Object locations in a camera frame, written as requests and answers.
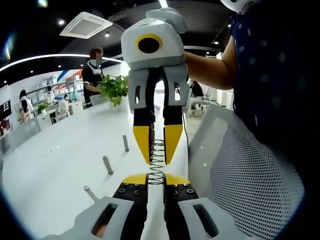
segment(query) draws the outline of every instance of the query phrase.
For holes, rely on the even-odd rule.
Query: screw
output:
[[[124,150],[125,150],[126,152],[129,152],[129,145],[128,145],[127,136],[126,136],[126,135],[123,135],[122,138],[123,138]]]
[[[187,190],[186,190],[186,193],[187,193],[187,194],[194,194],[194,193],[195,193],[195,190],[193,190],[192,188],[190,188],[190,189],[187,189]]]

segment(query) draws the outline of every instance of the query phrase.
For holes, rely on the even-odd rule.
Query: person sitting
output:
[[[194,80],[191,80],[191,86],[189,88],[192,90],[187,114],[190,117],[193,114],[192,110],[196,109],[195,103],[202,101],[201,97],[204,96],[204,92],[199,83]]]
[[[64,95],[64,98],[58,103],[58,118],[63,118],[64,116],[70,116],[69,113],[69,97],[68,95]]]
[[[26,123],[34,117],[33,112],[34,108],[29,99],[27,99],[26,90],[20,92],[20,102],[18,104],[18,110],[20,114],[20,119],[22,123]]]

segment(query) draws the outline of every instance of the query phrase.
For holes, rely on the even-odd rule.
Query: black ceiling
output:
[[[102,47],[105,57],[119,56],[122,32],[143,19],[146,11],[161,7],[157,0],[48,0],[47,8],[39,7],[37,1],[0,3],[2,10],[14,9],[12,20],[1,21],[7,23],[2,28],[1,52],[8,43],[12,43],[12,50],[10,60],[5,54],[1,55],[0,67],[38,55],[58,53],[87,55],[92,47]],[[211,48],[211,55],[216,54],[219,48],[223,50],[229,38],[227,22],[231,12],[221,5],[219,0],[167,0],[167,2],[185,17],[188,33],[181,35],[184,45]],[[59,36],[64,26],[59,26],[58,21],[63,19],[68,23],[83,11],[108,19],[114,24],[90,39]],[[106,31],[110,33],[108,38],[105,37]],[[207,50],[188,51],[196,51],[200,55],[205,55],[207,52]],[[86,61],[83,57],[49,57],[19,63],[0,72],[0,88],[4,86],[4,81],[12,84],[38,74],[80,69],[80,65]],[[113,64],[115,63],[108,61],[104,63],[104,67]]]

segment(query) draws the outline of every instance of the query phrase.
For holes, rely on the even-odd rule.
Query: floor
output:
[[[191,116],[188,116],[186,114],[185,125],[186,125],[186,133],[188,136],[189,143],[194,138],[206,114],[205,110],[203,114],[201,113],[201,110],[196,110],[195,113],[196,113],[196,116],[194,114]]]

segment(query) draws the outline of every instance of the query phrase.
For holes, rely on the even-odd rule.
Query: white wall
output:
[[[110,66],[102,69],[103,74],[110,74],[113,76],[127,76],[129,71],[129,66],[126,63]],[[66,80],[75,74],[78,74],[80,69],[69,70],[60,80],[59,83],[64,83]],[[9,120],[14,128],[18,127],[20,124],[17,121],[19,118],[18,114],[15,110],[15,104],[17,104],[20,99],[20,92],[22,90],[26,90],[26,92],[30,92],[35,90],[37,86],[40,86],[42,81],[47,80],[52,75],[59,76],[63,71],[53,71],[44,74],[39,74],[35,76],[31,76],[25,79],[22,79],[18,82],[15,82],[11,85],[6,85],[0,88],[0,105],[5,103],[8,100],[11,100],[11,110],[12,114],[9,116]],[[78,97],[81,99],[83,97],[83,92],[78,94]]]

